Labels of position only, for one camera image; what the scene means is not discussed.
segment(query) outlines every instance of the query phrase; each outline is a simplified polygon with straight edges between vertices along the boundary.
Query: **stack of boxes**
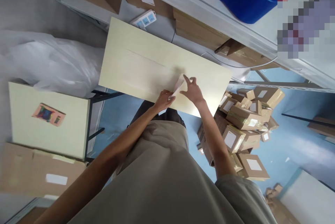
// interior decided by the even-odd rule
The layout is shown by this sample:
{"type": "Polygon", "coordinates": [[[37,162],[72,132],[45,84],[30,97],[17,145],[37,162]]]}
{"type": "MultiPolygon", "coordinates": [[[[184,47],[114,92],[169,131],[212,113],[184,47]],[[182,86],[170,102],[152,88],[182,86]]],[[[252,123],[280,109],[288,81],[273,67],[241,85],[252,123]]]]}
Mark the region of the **stack of boxes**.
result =
{"type": "MultiPolygon", "coordinates": [[[[251,151],[259,148],[260,141],[268,142],[271,132],[279,127],[272,112],[284,96],[280,89],[267,87],[240,89],[237,94],[225,92],[214,119],[232,160],[239,161],[233,162],[239,176],[260,181],[270,178],[259,157],[251,151]]],[[[214,166],[202,126],[198,137],[209,164],[214,166]]]]}

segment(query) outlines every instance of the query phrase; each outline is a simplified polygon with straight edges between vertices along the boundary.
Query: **table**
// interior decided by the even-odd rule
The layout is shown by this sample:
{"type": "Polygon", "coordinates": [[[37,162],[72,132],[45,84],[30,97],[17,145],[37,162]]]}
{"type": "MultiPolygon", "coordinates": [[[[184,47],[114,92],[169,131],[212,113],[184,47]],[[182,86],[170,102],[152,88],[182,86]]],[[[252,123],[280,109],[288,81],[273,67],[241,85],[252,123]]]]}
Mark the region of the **table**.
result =
{"type": "Polygon", "coordinates": [[[10,110],[12,115],[13,142],[71,158],[91,161],[87,158],[87,144],[104,128],[89,135],[92,105],[123,93],[93,91],[90,99],[42,92],[26,84],[9,82],[10,110]],[[66,114],[62,124],[56,127],[32,117],[40,103],[66,114]]]}
{"type": "MultiPolygon", "coordinates": [[[[155,102],[163,89],[173,91],[181,74],[197,78],[214,115],[231,70],[111,18],[99,85],[155,102]]],[[[187,90],[186,83],[180,90],[187,90]]],[[[200,117],[194,104],[179,93],[171,108],[200,117]]]]}

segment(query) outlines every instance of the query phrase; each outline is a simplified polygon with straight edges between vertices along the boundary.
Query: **white wall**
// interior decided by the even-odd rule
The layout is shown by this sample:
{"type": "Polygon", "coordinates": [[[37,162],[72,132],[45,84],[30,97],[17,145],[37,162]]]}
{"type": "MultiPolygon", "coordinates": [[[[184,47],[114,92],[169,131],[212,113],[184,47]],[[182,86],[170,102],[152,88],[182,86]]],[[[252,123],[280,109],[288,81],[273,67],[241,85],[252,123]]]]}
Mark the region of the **white wall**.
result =
{"type": "Polygon", "coordinates": [[[334,223],[335,193],[305,171],[280,201],[301,224],[334,223]]]}

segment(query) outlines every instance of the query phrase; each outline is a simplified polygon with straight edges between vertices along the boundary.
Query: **floor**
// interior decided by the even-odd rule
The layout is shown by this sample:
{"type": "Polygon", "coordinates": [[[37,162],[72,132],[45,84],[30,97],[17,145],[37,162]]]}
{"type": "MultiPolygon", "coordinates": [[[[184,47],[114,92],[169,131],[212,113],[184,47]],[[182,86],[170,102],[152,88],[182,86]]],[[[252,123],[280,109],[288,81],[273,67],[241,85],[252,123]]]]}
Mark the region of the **floor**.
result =
{"type": "MultiPolygon", "coordinates": [[[[304,81],[294,72],[280,68],[263,70],[262,72],[270,81],[304,81]]],[[[248,80],[261,81],[254,71],[250,72],[248,80]]],[[[236,89],[244,87],[248,88],[249,86],[229,85],[228,89],[236,92],[236,89]]],[[[273,112],[273,117],[280,127],[273,131],[269,142],[261,142],[260,148],[252,152],[260,157],[271,178],[267,181],[255,181],[255,183],[258,184],[262,192],[278,182],[285,186],[297,169],[302,168],[318,180],[335,188],[335,177],[332,176],[335,173],[335,144],[325,141],[324,136],[308,129],[307,122],[281,115],[287,113],[310,119],[315,115],[329,116],[335,112],[333,104],[335,94],[290,89],[283,91],[285,98],[273,112]]],[[[126,129],[142,101],[136,97],[123,95],[105,102],[99,126],[106,130],[105,134],[97,136],[93,156],[99,154],[126,129]]],[[[179,114],[187,127],[191,156],[212,181],[216,181],[214,168],[208,165],[206,158],[200,154],[196,147],[199,143],[196,132],[201,124],[201,119],[182,112],[179,114]]]]}

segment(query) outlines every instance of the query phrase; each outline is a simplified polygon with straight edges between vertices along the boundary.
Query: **black metal frame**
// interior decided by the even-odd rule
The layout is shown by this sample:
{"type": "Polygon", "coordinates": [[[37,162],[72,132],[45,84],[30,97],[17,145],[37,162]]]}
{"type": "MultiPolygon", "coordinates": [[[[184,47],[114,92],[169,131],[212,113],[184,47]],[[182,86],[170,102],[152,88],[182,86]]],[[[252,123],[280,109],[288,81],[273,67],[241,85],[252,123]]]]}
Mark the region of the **black metal frame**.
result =
{"type": "Polygon", "coordinates": [[[103,91],[97,91],[97,90],[93,90],[92,93],[95,93],[95,95],[90,98],[90,108],[89,108],[89,112],[88,112],[88,127],[87,127],[87,137],[86,137],[86,147],[85,147],[85,161],[88,162],[92,162],[94,160],[94,158],[88,158],[87,157],[87,146],[88,146],[88,141],[91,140],[92,138],[96,137],[97,135],[99,135],[101,132],[103,132],[105,130],[105,128],[101,128],[98,131],[96,131],[95,133],[93,133],[92,135],[90,135],[90,126],[91,126],[91,116],[92,116],[92,107],[94,103],[97,102],[101,102],[107,99],[111,99],[117,96],[121,96],[124,95],[124,93],[121,92],[115,92],[115,93],[106,93],[103,91]]]}

